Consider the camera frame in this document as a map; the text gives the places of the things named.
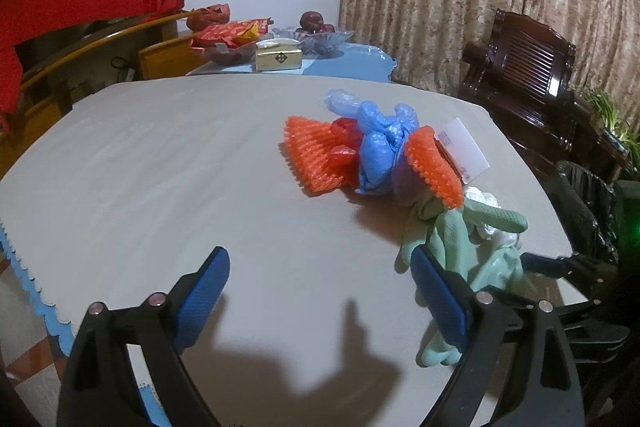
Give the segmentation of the green rubber glove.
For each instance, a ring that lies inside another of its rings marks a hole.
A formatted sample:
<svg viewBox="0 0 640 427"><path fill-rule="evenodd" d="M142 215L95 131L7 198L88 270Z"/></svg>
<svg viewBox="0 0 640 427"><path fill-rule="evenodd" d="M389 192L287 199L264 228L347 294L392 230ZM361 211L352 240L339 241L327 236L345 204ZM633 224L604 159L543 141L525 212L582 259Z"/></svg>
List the green rubber glove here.
<svg viewBox="0 0 640 427"><path fill-rule="evenodd" d="M411 206L399 249L406 268L410 267L414 248L426 243L435 219L445 210L444 203L436 196L424 195Z"/></svg>
<svg viewBox="0 0 640 427"><path fill-rule="evenodd" d="M457 273L473 291L494 286L516 295L526 293L526 276L521 262L522 248L492 248L468 228L465 216L476 202L463 202L457 209L441 213L434 222L426 246L442 268ZM521 213L501 208L496 210L497 225L508 232L521 234L528 222Z"/></svg>

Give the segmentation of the glass fruit bowl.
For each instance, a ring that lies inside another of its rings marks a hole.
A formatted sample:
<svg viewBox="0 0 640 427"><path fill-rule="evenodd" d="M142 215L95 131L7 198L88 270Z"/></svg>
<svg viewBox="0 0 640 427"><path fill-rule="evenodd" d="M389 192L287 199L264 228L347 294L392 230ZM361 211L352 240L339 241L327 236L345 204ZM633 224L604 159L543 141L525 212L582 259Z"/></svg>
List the glass fruit bowl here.
<svg viewBox="0 0 640 427"><path fill-rule="evenodd" d="M340 46L352 38L355 31L337 29L337 31L308 34L295 28L273 28L272 33L276 37L298 41L299 47L306 56L334 57L340 50Z"/></svg>

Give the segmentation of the blue plastic bag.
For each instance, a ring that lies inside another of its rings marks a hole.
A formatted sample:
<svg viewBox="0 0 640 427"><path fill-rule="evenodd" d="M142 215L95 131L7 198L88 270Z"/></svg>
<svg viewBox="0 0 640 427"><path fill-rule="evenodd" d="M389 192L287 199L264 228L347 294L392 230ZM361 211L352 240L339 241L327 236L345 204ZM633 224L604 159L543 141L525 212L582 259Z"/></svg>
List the blue plastic bag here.
<svg viewBox="0 0 640 427"><path fill-rule="evenodd" d="M350 118L361 134L358 153L358 194L382 195L392 191L392 173L409 135L419 129L419 117L409 105L399 103L385 115L373 101L360 100L342 89L324 99L338 117Z"/></svg>

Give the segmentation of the grey table cloth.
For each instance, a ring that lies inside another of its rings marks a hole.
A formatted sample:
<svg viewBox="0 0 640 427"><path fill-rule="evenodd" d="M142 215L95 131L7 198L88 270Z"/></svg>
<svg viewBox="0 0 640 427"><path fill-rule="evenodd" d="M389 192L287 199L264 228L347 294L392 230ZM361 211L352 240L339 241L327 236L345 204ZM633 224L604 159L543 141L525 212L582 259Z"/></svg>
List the grey table cloth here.
<svg viewBox="0 0 640 427"><path fill-rule="evenodd" d="M416 357L431 317L397 261L393 199L311 197L285 159L288 116L331 119L352 92L432 127L459 119L485 154L478 187L523 213L526 251L570 243L485 109L399 84L211 75L115 84L78 102L1 182L1 222L40 298L78 327L96 301L137 306L216 247L231 273L183 361L218 419L241 426L416 426L450 372Z"/></svg>

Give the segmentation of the red bag on cabinet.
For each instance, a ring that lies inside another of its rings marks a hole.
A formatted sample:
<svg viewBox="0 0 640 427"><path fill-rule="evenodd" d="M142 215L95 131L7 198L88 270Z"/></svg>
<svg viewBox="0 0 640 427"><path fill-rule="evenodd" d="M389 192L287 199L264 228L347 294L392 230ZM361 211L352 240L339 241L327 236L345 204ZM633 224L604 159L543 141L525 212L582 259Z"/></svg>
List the red bag on cabinet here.
<svg viewBox="0 0 640 427"><path fill-rule="evenodd" d="M221 25L230 22L230 6L218 3L192 11L186 18L186 26L192 31L202 31L210 25Z"/></svg>

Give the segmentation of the wooden tv cabinet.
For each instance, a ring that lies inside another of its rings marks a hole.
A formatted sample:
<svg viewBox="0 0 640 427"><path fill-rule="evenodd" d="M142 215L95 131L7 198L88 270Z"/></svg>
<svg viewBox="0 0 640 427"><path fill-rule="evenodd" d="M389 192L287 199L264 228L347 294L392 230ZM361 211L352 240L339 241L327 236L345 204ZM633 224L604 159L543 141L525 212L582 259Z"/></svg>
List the wooden tv cabinet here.
<svg viewBox="0 0 640 427"><path fill-rule="evenodd" d="M191 50L188 14L99 20L50 32L17 47L32 64L23 74L17 109L1 132L1 172L73 105L115 83L180 77L204 64Z"/></svg>

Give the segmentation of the orange foam fruit net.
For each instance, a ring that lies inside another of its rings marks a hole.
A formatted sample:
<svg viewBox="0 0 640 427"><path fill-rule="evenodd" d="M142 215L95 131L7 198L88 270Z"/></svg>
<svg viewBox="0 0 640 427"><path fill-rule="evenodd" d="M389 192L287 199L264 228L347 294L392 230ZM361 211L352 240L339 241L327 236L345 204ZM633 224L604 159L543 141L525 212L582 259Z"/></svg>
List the orange foam fruit net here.
<svg viewBox="0 0 640 427"><path fill-rule="evenodd" d="M404 146L407 164L447 209L463 205L462 182L438 148L435 131L424 126L412 132Z"/></svg>

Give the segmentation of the black lined trash bin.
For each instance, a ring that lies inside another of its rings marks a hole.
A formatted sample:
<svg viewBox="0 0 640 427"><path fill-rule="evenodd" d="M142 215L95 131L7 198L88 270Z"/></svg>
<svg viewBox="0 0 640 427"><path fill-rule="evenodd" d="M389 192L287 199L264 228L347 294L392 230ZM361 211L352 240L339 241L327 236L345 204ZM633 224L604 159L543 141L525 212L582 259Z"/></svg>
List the black lined trash bin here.
<svg viewBox="0 0 640 427"><path fill-rule="evenodd" d="M547 194L573 251L618 263L615 193L590 170L562 160L555 165Z"/></svg>

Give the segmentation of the white tissue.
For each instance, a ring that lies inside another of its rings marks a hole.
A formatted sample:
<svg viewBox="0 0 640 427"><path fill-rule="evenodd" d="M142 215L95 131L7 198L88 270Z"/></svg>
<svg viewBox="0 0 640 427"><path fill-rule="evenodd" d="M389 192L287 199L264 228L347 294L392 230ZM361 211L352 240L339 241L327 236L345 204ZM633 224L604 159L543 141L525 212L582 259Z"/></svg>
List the white tissue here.
<svg viewBox="0 0 640 427"><path fill-rule="evenodd" d="M496 210L500 210L501 206L494 194L480 191L473 185L467 185L463 189L463 194L465 202L476 202L471 213L465 216L468 228L472 232L495 249L520 246L520 234L504 231L498 227Z"/></svg>

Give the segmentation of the gold tissue box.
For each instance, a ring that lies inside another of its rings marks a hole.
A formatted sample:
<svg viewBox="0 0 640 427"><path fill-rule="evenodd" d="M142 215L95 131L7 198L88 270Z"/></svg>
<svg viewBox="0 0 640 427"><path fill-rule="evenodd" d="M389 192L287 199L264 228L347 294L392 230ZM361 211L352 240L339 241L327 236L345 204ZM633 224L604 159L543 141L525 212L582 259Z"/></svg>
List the gold tissue box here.
<svg viewBox="0 0 640 427"><path fill-rule="evenodd" d="M303 50L300 42L290 38L260 40L255 46L256 72L279 72L300 69Z"/></svg>

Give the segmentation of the green potted plant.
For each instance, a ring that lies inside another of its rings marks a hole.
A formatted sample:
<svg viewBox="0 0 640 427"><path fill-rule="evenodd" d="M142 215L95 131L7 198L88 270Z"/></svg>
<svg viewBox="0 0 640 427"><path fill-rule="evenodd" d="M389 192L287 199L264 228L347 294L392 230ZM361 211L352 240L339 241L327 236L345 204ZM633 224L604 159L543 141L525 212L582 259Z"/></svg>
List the green potted plant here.
<svg viewBox="0 0 640 427"><path fill-rule="evenodd" d="M631 166L639 169L639 135L631 130L630 124L620 116L620 111L615 106L612 98L602 89L586 88L582 91L586 101L599 115L603 128L623 149L629 153Z"/></svg>

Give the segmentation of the red snack packets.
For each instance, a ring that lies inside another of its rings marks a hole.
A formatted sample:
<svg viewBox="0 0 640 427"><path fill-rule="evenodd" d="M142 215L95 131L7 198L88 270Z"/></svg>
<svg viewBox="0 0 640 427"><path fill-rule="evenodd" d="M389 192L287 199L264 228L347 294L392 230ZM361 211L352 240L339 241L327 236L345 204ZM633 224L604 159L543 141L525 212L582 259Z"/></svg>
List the red snack packets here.
<svg viewBox="0 0 640 427"><path fill-rule="evenodd" d="M264 36L272 23L273 20L268 17L211 24L194 35L192 46L194 48L211 48L222 43L228 49L236 49Z"/></svg>

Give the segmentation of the blue table cloth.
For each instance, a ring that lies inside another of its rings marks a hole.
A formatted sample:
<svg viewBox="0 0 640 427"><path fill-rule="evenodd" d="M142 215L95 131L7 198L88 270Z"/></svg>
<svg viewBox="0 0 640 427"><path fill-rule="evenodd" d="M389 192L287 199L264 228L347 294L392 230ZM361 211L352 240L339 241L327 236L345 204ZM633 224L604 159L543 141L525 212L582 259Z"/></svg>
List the blue table cloth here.
<svg viewBox="0 0 640 427"><path fill-rule="evenodd" d="M277 74L390 83L396 66L396 60L376 46L346 42L340 46L334 57L304 58L301 68L277 70Z"/></svg>

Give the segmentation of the white blue medicine box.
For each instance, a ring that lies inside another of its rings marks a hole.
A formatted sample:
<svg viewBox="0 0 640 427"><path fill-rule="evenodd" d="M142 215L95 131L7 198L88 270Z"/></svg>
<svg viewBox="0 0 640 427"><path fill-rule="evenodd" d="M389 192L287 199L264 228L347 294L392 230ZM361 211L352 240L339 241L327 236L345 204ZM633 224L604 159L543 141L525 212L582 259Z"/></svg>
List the white blue medicine box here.
<svg viewBox="0 0 640 427"><path fill-rule="evenodd" d="M470 184L489 169L484 153L459 118L436 129L435 138L464 184Z"/></svg>

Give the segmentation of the red plastic bag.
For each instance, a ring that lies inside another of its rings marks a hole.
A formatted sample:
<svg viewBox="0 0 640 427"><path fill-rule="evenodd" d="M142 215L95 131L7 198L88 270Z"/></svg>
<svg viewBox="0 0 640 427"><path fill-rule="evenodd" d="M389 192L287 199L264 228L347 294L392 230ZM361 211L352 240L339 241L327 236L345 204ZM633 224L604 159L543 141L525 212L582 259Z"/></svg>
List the red plastic bag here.
<svg viewBox="0 0 640 427"><path fill-rule="evenodd" d="M343 176L352 188L358 186L359 150L363 134L354 118L340 117L335 119L330 131L335 144L329 151L329 166L334 173Z"/></svg>

